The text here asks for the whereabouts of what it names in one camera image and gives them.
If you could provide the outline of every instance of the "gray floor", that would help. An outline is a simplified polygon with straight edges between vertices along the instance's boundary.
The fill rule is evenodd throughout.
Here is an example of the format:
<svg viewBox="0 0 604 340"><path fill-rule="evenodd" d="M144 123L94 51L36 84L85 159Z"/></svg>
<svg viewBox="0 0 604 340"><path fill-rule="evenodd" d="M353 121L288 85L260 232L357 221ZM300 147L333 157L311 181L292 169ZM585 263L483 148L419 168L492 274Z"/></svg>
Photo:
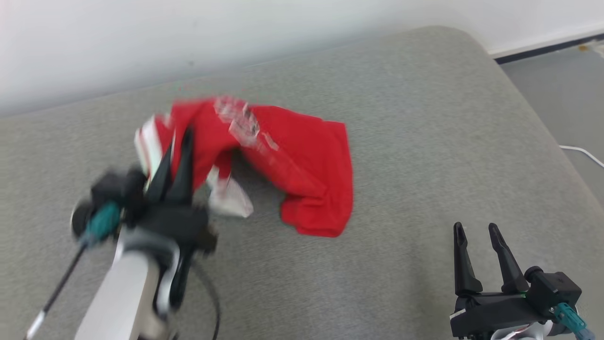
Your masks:
<svg viewBox="0 0 604 340"><path fill-rule="evenodd" d="M501 66L558 144L578 146L604 162L604 43L588 44ZM564 151L604 206L604 168Z"/></svg>

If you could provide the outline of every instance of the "crumpled fabric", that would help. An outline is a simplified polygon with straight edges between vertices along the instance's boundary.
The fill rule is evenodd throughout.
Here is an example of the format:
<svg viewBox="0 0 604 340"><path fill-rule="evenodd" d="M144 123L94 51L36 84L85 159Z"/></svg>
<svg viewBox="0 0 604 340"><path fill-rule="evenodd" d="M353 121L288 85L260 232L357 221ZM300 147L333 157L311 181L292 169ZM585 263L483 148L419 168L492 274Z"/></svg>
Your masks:
<svg viewBox="0 0 604 340"><path fill-rule="evenodd" d="M241 217L253 212L231 176L231 154L240 149L258 172L285 191L281 219L286 224L305 235L337 237L343 232L353 208L343 123L227 96L175 103L169 115L152 117L136 132L135 146L150 178L171 146L176 173L187 128L194 132L193 186L208 183L213 212Z"/></svg>

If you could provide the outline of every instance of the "black knob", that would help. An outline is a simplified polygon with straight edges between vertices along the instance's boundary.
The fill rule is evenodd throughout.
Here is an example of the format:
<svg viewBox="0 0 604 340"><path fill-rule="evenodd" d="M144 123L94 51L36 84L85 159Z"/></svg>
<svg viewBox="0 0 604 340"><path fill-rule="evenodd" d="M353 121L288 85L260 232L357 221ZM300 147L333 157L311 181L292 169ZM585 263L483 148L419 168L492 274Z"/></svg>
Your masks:
<svg viewBox="0 0 604 340"><path fill-rule="evenodd" d="M541 273L542 273L542 272L543 272L543 269L541 269L539 266L533 266L533 267L531 267L531 268L527 269L527 271L526 271L526 272L524 272L524 278L525 278L525 279L526 279L528 282L532 283L532 282L533 282L533 275L534 275L535 273L539 273L539 272L541 272Z"/></svg>

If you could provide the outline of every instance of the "black baseboard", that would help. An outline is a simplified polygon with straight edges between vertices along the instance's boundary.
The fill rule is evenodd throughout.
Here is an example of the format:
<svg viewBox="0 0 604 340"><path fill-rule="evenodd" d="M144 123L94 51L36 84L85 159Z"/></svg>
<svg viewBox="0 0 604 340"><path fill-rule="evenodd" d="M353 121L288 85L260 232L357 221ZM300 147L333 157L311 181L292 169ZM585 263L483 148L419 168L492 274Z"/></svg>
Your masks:
<svg viewBox="0 0 604 340"><path fill-rule="evenodd" d="M587 38L581 38L581 39L577 39L577 40L573 40L573 41L563 42L561 44L537 48L536 50L530 50L530 51L526 51L526 52L516 53L516 54L512 54L511 56L496 58L495 61L501 65L501 64L505 64L506 62L512 62L512 61L516 61L516 60L520 60L520 59L539 56L541 54L545 54L545 53L549 53L549 52L563 50L564 48L569 48L569 47L585 44L586 42L590 42L593 40L596 40L596 41L604 40L604 33L597 34L595 36L590 36Z"/></svg>

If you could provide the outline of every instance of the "gray table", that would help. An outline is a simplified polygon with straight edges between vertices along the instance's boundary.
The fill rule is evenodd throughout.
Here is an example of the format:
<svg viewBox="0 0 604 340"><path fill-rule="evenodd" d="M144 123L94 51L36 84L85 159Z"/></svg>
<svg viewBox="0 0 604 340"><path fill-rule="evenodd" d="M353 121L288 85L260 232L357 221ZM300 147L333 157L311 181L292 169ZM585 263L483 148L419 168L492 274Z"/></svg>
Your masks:
<svg viewBox="0 0 604 340"><path fill-rule="evenodd" d="M431 27L3 118L3 338L22 336L75 252L74 202L108 166L136 161L134 130L175 98L219 93L345 122L355 172L353 216L331 239L285 226L283 194L237 164L255 212L215 217L219 247L204 261L222 299L220 339L449 339L456 221L486 290L501 285L495 222L523 269L561 270L583 288L579 310L604 334L602 208L481 47ZM75 334L112 254L106 244L85 257L40 339ZM182 339L211 336L195 277L178 324Z"/></svg>

